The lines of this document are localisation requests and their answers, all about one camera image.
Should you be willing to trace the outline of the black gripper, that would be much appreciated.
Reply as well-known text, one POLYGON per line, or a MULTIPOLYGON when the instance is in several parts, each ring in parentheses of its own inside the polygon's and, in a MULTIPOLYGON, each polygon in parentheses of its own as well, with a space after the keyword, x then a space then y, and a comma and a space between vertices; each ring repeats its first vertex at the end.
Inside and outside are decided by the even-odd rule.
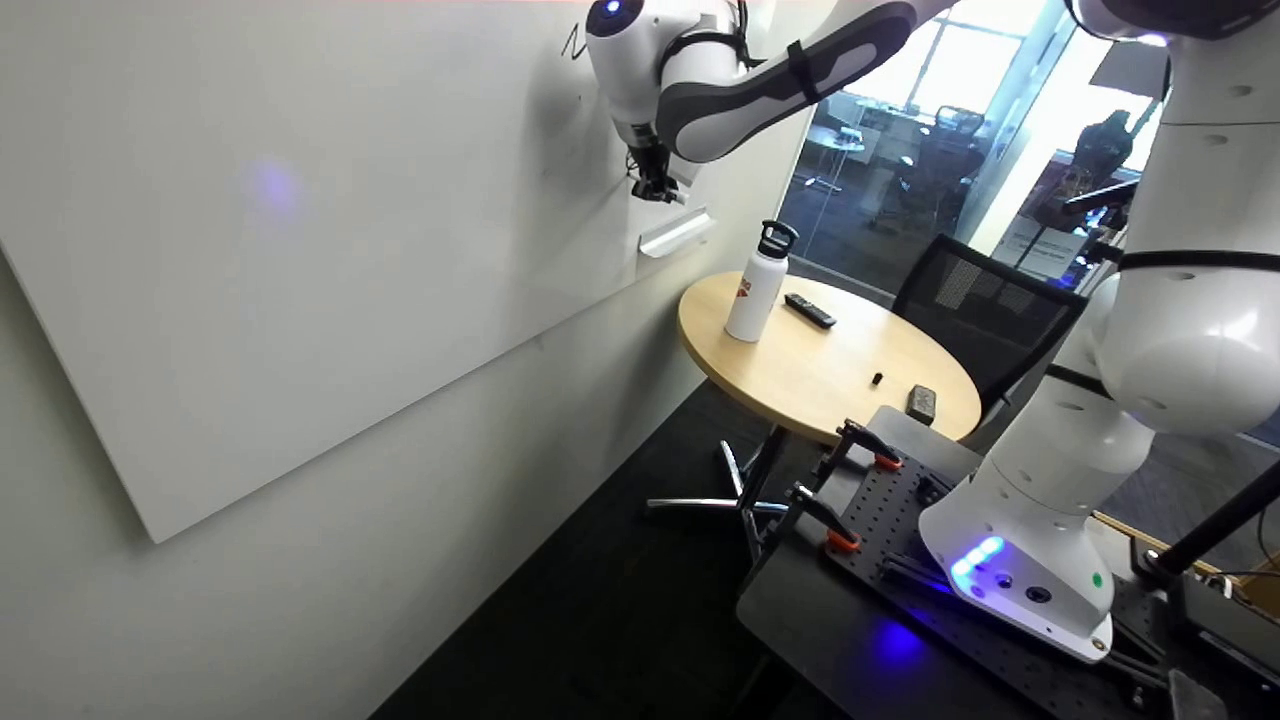
POLYGON ((636 166, 631 194, 640 201, 660 201, 660 203, 675 203, 679 201, 679 183, 667 171, 667 147, 649 129, 631 134, 630 156, 636 166))

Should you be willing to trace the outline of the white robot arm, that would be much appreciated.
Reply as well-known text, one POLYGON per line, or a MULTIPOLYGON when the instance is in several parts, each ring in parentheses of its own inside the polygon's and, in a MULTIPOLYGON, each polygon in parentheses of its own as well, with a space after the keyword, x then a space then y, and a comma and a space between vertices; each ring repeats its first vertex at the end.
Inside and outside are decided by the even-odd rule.
MULTIPOLYGON (((745 0, 589 0, 584 54, 636 194, 848 87, 956 0, 833 0, 814 36, 758 62, 745 0)), ((1280 0, 1066 0, 1092 36, 1161 36, 1168 100, 1122 260, 979 469, 922 512, 951 594, 1097 665, 1115 585, 1086 515, 1153 440, 1257 428, 1280 409, 1280 0)))

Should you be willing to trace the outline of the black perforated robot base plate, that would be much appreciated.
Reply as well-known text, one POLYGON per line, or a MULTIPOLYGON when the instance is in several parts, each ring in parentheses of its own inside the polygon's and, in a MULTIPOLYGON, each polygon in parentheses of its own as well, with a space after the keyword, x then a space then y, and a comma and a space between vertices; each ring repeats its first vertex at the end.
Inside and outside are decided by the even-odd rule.
POLYGON ((945 573, 925 551, 918 521, 928 503, 961 486, 961 476, 975 465, 964 443, 951 443, 935 432, 907 432, 890 440, 902 453, 902 472, 868 469, 873 458, 839 440, 835 453, 821 465, 821 476, 848 476, 848 499, 825 499, 843 515, 843 524, 859 537, 858 557, 825 551, 827 530, 821 537, 821 551, 843 568, 848 577, 866 579, 868 590, 884 590, 890 579, 918 585, 925 594, 947 594, 945 573))

